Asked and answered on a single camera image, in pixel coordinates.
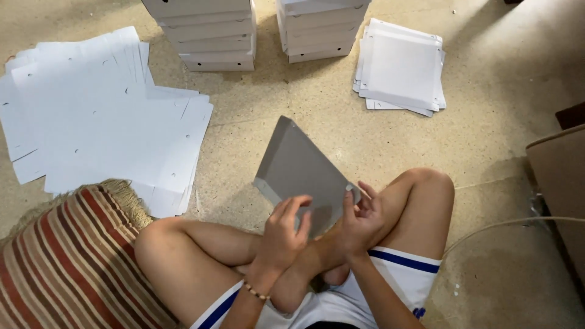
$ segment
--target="gray cardboard box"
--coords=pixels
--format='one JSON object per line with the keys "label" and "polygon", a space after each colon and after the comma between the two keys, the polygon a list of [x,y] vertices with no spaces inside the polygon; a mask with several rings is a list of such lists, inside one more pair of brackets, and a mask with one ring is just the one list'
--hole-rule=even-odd
{"label": "gray cardboard box", "polygon": [[294,121],[281,116],[254,179],[254,186],[262,195],[273,205],[293,196],[312,196],[311,206],[297,213],[297,227],[302,214],[311,210],[309,237],[315,238],[343,214],[343,194],[348,185],[357,203],[360,189],[345,178]]}

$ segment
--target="bare leg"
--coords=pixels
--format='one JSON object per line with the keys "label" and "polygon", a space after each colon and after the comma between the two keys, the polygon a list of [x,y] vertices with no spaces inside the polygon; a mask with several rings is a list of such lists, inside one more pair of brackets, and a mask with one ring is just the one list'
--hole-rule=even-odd
{"label": "bare leg", "polygon": [[[441,259],[449,231],[455,190],[451,179],[426,168],[411,169],[380,192],[386,224],[371,246],[385,246],[414,255]],[[349,267],[331,241],[336,227],[312,242],[273,288],[272,302],[282,312],[292,313],[301,304],[306,286],[319,273],[328,283],[343,283]]]}
{"label": "bare leg", "polygon": [[187,327],[242,279],[230,267],[251,263],[261,236],[185,220],[158,220],[135,243],[136,260],[154,291]]}

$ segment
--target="blue stripe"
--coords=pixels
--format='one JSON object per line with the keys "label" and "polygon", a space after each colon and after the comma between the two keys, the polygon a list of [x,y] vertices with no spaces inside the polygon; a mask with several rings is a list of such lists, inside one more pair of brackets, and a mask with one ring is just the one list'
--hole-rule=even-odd
{"label": "blue stripe", "polygon": [[421,270],[421,271],[429,272],[429,273],[439,272],[439,265],[431,265],[431,264],[415,261],[413,259],[400,257],[397,255],[393,255],[391,253],[387,253],[387,252],[383,252],[383,251],[379,251],[379,250],[368,250],[367,253],[371,257],[384,259],[385,261],[400,264],[400,265],[409,267],[411,269],[417,269],[417,270]]}
{"label": "blue stripe", "polygon": [[210,329],[218,320],[221,318],[230,307],[232,307],[233,301],[236,299],[236,296],[240,292],[240,289],[237,289],[231,296],[229,296],[226,300],[218,306],[213,313],[211,313],[205,321],[199,326],[199,329]]}

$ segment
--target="hand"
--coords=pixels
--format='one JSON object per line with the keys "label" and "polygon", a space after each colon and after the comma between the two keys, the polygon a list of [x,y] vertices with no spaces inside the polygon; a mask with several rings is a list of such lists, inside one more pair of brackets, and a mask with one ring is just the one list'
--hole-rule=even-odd
{"label": "hand", "polygon": [[311,196],[297,196],[276,205],[264,226],[264,236],[255,262],[279,275],[293,264],[307,245],[311,228],[311,213],[307,211],[301,218],[298,232],[295,232],[295,214],[300,207],[310,205],[312,200]]}
{"label": "hand", "polygon": [[360,181],[359,186],[365,193],[362,193],[357,209],[353,205],[351,191],[346,191],[343,198],[339,243],[348,263],[355,256],[363,256],[372,247],[373,239],[384,226],[381,198],[368,184]]}

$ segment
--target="wire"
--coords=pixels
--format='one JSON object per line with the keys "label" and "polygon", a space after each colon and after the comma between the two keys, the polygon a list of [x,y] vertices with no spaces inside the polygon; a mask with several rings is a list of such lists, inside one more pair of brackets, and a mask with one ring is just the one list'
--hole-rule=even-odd
{"label": "wire", "polygon": [[585,222],[585,219],[583,219],[583,218],[572,218],[572,217],[528,217],[528,218],[520,218],[520,219],[517,219],[517,220],[508,220],[508,221],[499,222],[499,223],[496,223],[496,224],[491,224],[491,225],[488,225],[486,227],[480,228],[477,231],[473,231],[473,232],[467,234],[466,236],[464,236],[463,238],[460,238],[459,240],[457,240],[453,245],[451,245],[445,251],[445,253],[443,254],[443,258],[445,259],[447,257],[447,255],[451,251],[453,251],[453,249],[455,249],[455,247],[457,247],[463,241],[467,240],[468,238],[471,238],[473,235],[476,235],[479,232],[483,232],[483,231],[485,231],[487,229],[494,228],[494,227],[498,227],[498,226],[516,224],[516,223],[527,222],[527,221],[537,221],[537,220],[543,220],[543,221],[574,221],[574,222]]}

